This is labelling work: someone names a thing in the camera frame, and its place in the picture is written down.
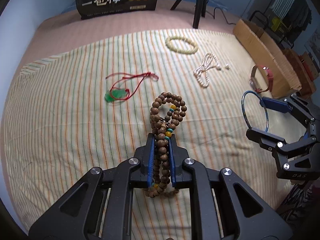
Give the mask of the red strap wristwatch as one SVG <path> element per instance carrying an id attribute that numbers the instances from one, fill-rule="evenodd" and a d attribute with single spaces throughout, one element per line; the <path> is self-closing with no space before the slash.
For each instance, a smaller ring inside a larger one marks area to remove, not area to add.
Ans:
<path id="1" fill-rule="evenodd" d="M 260 64 L 252 67 L 249 84 L 256 93 L 272 92 L 273 82 L 274 75 L 270 68 Z"/>

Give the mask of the silver metal bangle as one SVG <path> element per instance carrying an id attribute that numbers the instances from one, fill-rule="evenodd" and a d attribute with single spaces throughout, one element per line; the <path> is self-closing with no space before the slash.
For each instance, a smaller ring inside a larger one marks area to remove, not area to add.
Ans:
<path id="1" fill-rule="evenodd" d="M 244 92 L 241 98 L 241 111 L 247 128 L 258 128 L 268 132 L 269 116 L 262 97 L 252 90 Z"/>

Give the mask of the brown wooden bead mala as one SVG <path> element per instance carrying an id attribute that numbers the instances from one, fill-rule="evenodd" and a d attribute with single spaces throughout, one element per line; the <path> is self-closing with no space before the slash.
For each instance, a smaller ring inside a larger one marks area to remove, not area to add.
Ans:
<path id="1" fill-rule="evenodd" d="M 150 123 L 155 139 L 155 158 L 151 172 L 151 185 L 144 189 L 149 198 L 160 195 L 170 197 L 178 190 L 166 191 L 170 184 L 169 141 L 173 132 L 183 121 L 187 107 L 182 97 L 171 92 L 163 92 L 155 98 L 150 108 Z"/>

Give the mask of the green jade red-cord pendant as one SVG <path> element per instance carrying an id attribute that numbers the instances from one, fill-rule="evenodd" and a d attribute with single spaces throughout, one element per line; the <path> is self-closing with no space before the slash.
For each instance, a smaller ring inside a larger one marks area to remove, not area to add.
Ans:
<path id="1" fill-rule="evenodd" d="M 105 94 L 106 102 L 115 102 L 115 101 L 127 101 L 133 97 L 136 93 L 140 85 L 145 79 L 151 79 L 153 81 L 158 81 L 159 76 L 152 72 L 144 72 L 140 74 L 130 74 L 126 72 L 117 72 L 112 73 L 105 77 L 105 80 L 108 80 L 114 76 L 119 77 L 119 79 L 111 86 L 108 92 Z M 129 88 L 121 88 L 120 85 L 125 84 L 127 81 L 131 81 L 133 79 L 138 79 L 138 83 L 133 91 Z"/>

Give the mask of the cardboard box tray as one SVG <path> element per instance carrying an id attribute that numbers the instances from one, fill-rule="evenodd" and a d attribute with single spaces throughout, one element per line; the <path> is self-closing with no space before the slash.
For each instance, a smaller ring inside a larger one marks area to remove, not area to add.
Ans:
<path id="1" fill-rule="evenodd" d="M 280 49 L 262 28 L 254 23 L 238 20 L 233 34 L 255 64 L 267 67 L 272 72 L 273 86 L 270 93 L 274 98 L 282 98 L 293 92 L 299 92 L 300 96 L 308 98 L 316 91 L 316 86 L 302 63 L 302 57 L 292 49 Z"/>

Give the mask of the black metal rack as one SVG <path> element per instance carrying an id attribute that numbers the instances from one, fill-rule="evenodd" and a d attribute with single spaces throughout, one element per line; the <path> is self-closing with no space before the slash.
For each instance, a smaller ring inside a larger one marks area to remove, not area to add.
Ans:
<path id="1" fill-rule="evenodd" d="M 289 28 L 277 16 L 273 16 L 270 19 L 270 16 L 266 16 L 266 14 L 260 10 L 255 10 L 252 12 L 248 20 L 267 32 L 268 35 L 274 39 L 276 44 L 280 44 L 283 47 L 282 43 L 284 42 L 291 49 L 295 46 L 294 42 L 289 41 L 287 37 Z"/>

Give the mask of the tan bed sheet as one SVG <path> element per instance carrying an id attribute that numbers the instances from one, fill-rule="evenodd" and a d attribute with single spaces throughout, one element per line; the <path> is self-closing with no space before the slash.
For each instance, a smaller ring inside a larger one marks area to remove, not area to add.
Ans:
<path id="1" fill-rule="evenodd" d="M 71 51 L 109 37 L 146 30 L 190 29 L 195 5 L 181 2 L 175 10 L 172 0 L 158 0 L 154 11 L 135 11 L 82 20 L 70 11 L 42 22 L 27 47 L 18 68 L 52 55 Z"/>

